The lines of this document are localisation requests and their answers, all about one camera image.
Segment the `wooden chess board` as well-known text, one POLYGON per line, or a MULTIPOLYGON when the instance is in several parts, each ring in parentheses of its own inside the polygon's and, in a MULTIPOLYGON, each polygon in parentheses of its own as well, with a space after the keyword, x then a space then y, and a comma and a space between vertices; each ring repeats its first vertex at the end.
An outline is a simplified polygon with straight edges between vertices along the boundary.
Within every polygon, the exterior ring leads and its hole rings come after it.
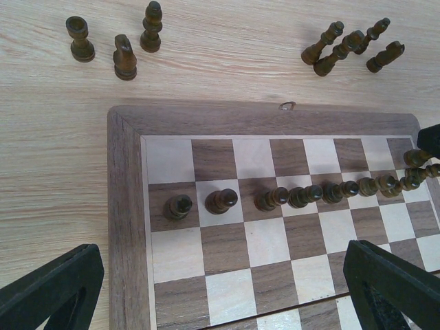
POLYGON ((265 189, 405 175, 407 113, 148 101, 107 116, 111 329, 359 329, 343 274, 350 240, 439 273, 439 178, 263 212, 265 189), (238 195, 223 214, 206 197, 238 195), (166 202, 188 195, 178 221, 166 202))

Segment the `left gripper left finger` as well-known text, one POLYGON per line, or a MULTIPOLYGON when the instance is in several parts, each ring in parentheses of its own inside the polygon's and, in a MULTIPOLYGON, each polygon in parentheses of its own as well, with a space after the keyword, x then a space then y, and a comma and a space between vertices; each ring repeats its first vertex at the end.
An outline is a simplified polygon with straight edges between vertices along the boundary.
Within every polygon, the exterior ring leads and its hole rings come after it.
POLYGON ((82 244, 1 288, 1 328, 88 329, 104 277, 96 244, 82 244))

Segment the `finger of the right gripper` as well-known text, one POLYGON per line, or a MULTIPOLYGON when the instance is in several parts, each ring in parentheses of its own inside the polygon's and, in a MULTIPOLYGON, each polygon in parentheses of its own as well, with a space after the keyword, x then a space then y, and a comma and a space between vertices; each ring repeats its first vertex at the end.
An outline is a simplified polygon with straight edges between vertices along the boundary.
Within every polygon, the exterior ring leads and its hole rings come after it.
POLYGON ((418 132, 417 147, 431 156, 440 158, 440 124, 426 127, 418 132))

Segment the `dark chess piece tall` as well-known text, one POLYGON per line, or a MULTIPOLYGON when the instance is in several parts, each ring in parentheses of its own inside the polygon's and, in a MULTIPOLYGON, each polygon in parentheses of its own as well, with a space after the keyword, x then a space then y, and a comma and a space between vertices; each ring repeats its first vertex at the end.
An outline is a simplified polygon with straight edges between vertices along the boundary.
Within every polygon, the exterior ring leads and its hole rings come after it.
POLYGON ((369 43, 377 40, 380 37, 380 34, 386 31, 390 23, 391 20, 388 17, 384 17, 383 19, 377 21, 373 27, 370 27, 366 31, 366 36, 362 44, 354 51, 354 53, 357 55, 364 53, 369 46, 369 43))

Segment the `dark pawn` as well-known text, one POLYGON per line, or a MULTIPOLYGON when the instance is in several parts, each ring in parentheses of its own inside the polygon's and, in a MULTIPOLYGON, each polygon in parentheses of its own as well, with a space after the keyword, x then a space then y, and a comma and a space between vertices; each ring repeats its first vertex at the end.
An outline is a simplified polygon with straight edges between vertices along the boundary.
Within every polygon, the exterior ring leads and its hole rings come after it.
POLYGON ((403 191, 412 191, 420 187, 420 180, 414 175, 402 177, 396 181, 395 186, 388 190, 382 190, 381 193, 387 198, 393 198, 399 196, 403 191))
POLYGON ((210 193, 205 200, 206 210, 214 215, 227 212, 238 201, 237 193, 230 188, 216 190, 210 193))
POLYGON ((404 153, 404 162, 411 168, 419 168, 431 158, 431 154, 419 149, 411 149, 404 153))
POLYGON ((284 205, 289 200, 289 191, 285 187, 265 189, 259 192, 254 200, 258 210, 269 212, 278 206, 284 205))
POLYGON ((184 219, 190 212, 193 201, 188 195, 171 197, 164 206, 164 216, 173 221, 184 219))
POLYGON ((405 177, 414 177, 420 184, 426 178, 436 178, 440 176, 440 164, 427 165, 425 168, 406 168, 405 177))
POLYGON ((304 208, 310 203, 316 202, 323 197, 323 189, 319 185, 311 185, 305 188, 296 187, 289 191, 287 203, 293 208, 304 208))
POLYGON ((336 204, 341 202, 343 198, 356 196, 359 191, 360 187, 355 181, 344 181, 340 184, 329 182, 323 186, 322 199, 327 204, 336 204))
POLYGON ((378 191, 390 190, 395 187, 396 179, 392 175, 380 175, 375 179, 363 177, 357 180, 359 194, 363 197, 375 195, 378 191))

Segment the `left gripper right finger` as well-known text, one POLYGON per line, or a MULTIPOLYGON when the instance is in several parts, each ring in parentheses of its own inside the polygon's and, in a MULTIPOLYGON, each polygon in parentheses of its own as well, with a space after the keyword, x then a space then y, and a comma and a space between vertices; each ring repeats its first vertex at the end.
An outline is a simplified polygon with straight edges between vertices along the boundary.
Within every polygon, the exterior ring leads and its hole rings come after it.
POLYGON ((439 328, 439 278, 365 240, 350 240, 343 267, 363 329, 439 328))

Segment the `dark knight group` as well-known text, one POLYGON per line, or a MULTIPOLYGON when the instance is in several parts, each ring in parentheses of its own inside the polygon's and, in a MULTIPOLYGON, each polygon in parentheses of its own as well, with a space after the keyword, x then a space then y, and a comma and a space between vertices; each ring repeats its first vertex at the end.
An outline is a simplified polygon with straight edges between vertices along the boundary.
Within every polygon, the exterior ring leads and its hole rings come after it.
POLYGON ((376 56, 366 62, 367 69, 372 73, 377 73, 384 66, 389 65, 399 58, 405 50, 405 45, 399 41, 393 41, 386 46, 385 50, 380 51, 376 56))

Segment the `dark chess piece cluster back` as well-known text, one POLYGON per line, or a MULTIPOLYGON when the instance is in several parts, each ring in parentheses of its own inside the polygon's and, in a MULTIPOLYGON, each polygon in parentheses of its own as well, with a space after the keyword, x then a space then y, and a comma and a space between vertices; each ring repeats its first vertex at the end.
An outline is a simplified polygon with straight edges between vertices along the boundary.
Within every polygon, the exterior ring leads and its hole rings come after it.
POLYGON ((330 24, 329 28, 320 35, 320 40, 307 47, 301 54, 302 61, 307 65, 314 65, 320 58, 323 49, 332 45, 333 42, 342 35, 344 24, 336 21, 330 24))

